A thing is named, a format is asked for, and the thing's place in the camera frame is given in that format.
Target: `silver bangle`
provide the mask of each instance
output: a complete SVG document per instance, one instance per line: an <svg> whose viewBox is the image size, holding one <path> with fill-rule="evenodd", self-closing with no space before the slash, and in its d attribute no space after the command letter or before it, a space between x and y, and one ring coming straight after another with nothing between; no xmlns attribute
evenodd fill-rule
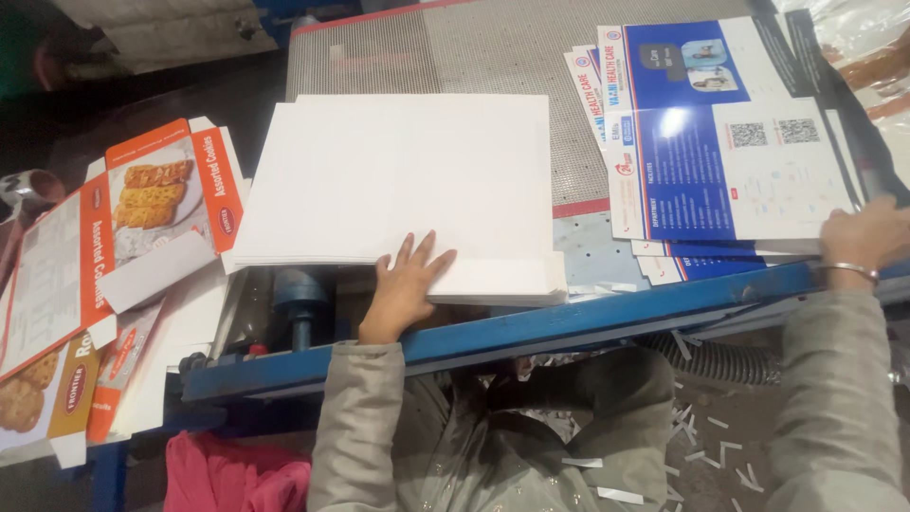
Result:
<svg viewBox="0 0 910 512"><path fill-rule="evenodd" d="M869 270L866 267L861 267L860 265L854 265L852 263L825 263L822 265L823 269L844 269L847 271L854 271L863 274L863 277L871 281L873 284L878 284L878 271Z"/></svg>

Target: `human hand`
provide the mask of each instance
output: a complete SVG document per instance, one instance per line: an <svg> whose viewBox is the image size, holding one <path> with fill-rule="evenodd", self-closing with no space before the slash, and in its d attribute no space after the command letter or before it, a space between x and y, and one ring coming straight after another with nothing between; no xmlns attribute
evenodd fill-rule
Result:
<svg viewBox="0 0 910 512"><path fill-rule="evenodd" d="M376 261L376 293L360 324L358 344L395 343L405 329L433 313L427 289L456 255L455 250L445 251L428 265L435 241L436 231L431 230L411 254L414 233L408 233L394 268L389 269L390 254Z"/></svg>
<svg viewBox="0 0 910 512"><path fill-rule="evenodd" d="M895 208L894 196L870 201L859 213L835 210L822 227L825 263L852 263L878 270L910 253L910 210ZM828 272L829 288L872 289L862 274L846 269Z"/></svg>

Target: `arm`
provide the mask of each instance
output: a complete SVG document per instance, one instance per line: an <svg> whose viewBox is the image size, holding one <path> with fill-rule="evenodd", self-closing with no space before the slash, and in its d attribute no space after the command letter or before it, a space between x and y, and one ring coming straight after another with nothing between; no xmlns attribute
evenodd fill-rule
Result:
<svg viewBox="0 0 910 512"><path fill-rule="evenodd" d="M822 231L825 262L877 269L910 242L893 199L836 213ZM827 271L828 291L784 331L784 410L772 444L782 485L767 510L907 510L885 318L862 273Z"/></svg>
<svg viewBox="0 0 910 512"><path fill-rule="evenodd" d="M430 316L427 289L455 258L455 251L448 251L427 265L434 240L431 231L411 255L409 234L391 270L391 256L379 258L376 294L360 325L360 340L332 350L307 510L396 509L390 454L404 389L397 341L412 323Z"/></svg>

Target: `gray sleeve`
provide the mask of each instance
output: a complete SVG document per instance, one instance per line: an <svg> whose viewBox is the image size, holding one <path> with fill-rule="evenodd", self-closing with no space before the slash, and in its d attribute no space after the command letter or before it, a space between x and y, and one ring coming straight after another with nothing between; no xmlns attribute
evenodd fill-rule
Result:
<svg viewBox="0 0 910 512"><path fill-rule="evenodd" d="M392 436L401 412L400 343L336 344L316 431L307 510L393 511Z"/></svg>
<svg viewBox="0 0 910 512"><path fill-rule="evenodd" d="M767 510L908 510L885 318L867 292L819 293L784 331L784 410Z"/></svg>

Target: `black hose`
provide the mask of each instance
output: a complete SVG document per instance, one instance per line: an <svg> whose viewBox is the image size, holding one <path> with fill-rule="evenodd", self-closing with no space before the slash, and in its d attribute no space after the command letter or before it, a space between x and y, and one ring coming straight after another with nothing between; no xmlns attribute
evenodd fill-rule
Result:
<svg viewBox="0 0 910 512"><path fill-rule="evenodd" d="M726 343L687 344L692 359L686 361L670 333L647 334L632 339L670 361L680 372L736 384L780 385L781 359L771 349Z"/></svg>

